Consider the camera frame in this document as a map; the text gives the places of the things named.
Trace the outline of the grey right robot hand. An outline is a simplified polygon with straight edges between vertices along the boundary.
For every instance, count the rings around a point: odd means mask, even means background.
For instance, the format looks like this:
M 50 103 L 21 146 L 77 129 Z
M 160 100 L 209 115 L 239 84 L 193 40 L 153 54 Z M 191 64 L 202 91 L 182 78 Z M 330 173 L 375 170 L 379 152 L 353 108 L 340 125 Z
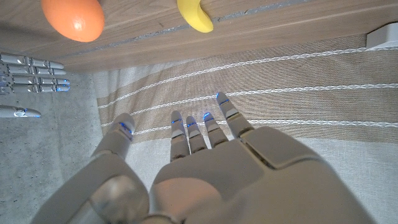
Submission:
M 64 65 L 51 60 L 1 53 L 1 94 L 67 92 Z

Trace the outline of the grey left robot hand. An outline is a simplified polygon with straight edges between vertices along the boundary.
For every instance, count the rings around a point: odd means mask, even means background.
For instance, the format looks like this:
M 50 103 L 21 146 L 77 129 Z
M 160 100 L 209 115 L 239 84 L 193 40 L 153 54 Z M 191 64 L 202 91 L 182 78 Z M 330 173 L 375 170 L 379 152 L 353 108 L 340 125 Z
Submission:
M 229 140 L 210 113 L 203 137 L 171 115 L 170 162 L 151 188 L 127 165 L 134 120 L 123 113 L 89 163 L 40 208 L 34 223 L 372 223 L 333 168 L 306 145 L 252 127 L 224 93 Z

